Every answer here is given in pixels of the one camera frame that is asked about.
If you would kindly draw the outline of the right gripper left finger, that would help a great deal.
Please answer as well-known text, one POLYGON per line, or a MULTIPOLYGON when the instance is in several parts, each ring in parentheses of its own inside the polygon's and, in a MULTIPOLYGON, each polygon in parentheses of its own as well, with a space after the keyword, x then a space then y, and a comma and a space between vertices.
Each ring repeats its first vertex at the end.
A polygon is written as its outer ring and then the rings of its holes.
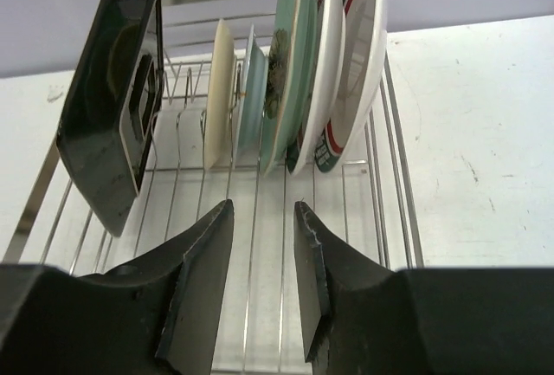
POLYGON ((210 373, 234 222, 224 200, 104 274, 4 264, 2 373, 210 373))

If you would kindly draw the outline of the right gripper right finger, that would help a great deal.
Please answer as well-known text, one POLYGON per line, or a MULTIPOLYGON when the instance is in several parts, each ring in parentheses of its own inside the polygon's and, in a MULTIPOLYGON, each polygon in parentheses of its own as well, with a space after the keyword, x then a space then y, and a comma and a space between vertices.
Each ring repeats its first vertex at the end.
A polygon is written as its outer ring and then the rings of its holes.
POLYGON ((294 205, 305 361, 315 374, 550 374, 551 268, 389 270, 294 205))

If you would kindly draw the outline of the square floral plate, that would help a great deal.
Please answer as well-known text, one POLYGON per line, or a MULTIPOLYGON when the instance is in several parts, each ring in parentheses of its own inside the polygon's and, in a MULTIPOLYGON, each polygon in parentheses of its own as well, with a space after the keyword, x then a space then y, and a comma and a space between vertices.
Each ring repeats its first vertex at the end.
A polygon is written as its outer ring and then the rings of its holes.
POLYGON ((112 236, 139 195, 161 107, 161 0, 100 0, 61 111, 56 146, 112 236))

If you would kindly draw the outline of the cream plate with flowers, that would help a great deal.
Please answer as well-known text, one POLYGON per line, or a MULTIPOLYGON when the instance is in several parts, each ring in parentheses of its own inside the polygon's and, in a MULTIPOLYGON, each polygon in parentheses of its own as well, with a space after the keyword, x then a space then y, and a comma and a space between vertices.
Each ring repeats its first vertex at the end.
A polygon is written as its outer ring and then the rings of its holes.
POLYGON ((235 45, 230 28, 220 19, 212 55, 203 139, 203 168, 211 169, 222 156, 229 129, 235 78, 235 45))

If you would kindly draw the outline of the mint green flower plate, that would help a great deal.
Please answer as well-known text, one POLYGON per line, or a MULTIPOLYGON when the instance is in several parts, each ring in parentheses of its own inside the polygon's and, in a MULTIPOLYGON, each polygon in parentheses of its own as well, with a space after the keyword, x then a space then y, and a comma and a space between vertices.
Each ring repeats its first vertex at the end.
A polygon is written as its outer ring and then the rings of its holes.
POLYGON ((316 32, 316 0, 278 0, 268 53, 260 150, 266 176, 300 129, 310 86, 316 32))

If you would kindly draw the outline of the light blue scalloped plate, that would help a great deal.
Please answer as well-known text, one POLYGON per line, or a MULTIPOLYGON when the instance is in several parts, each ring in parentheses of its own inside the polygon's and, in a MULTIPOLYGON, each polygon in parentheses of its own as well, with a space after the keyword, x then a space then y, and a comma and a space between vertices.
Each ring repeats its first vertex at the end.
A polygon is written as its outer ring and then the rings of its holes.
POLYGON ((250 26, 246 54, 242 65, 241 95, 235 137, 235 155, 249 151, 261 132, 261 121, 267 85, 268 61, 256 41, 254 25, 250 26))

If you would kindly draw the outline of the white plate teal rim back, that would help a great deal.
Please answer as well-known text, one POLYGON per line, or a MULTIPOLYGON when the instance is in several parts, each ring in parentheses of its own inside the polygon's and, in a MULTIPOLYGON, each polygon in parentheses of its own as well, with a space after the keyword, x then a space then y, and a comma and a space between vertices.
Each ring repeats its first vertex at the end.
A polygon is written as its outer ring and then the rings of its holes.
POLYGON ((376 97, 387 40, 386 0, 343 0, 345 55, 331 118, 315 149, 323 173, 345 162, 376 97))

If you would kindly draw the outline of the white plate teal rim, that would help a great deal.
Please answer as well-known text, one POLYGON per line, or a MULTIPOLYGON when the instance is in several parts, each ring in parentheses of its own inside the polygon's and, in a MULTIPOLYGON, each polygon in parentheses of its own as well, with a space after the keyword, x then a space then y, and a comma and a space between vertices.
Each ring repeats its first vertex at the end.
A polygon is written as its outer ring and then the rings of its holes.
POLYGON ((376 97, 387 40, 386 0, 343 0, 345 55, 331 118, 315 149, 323 173, 345 162, 376 97))
POLYGON ((315 155, 315 147, 331 118, 345 53, 343 0, 317 0, 317 6, 318 48, 309 102, 295 141, 287 149, 287 169, 292 176, 298 175, 315 155))

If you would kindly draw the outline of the white plate teal rim front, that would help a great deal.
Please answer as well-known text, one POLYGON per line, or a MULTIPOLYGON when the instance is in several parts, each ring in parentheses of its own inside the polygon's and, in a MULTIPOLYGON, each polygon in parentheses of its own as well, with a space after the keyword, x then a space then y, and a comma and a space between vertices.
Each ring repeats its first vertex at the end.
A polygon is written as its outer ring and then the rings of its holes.
POLYGON ((309 102, 295 141, 287 149, 287 169, 292 176, 298 175, 315 155, 315 147, 331 118, 345 53, 343 0, 317 0, 317 6, 318 48, 309 102))

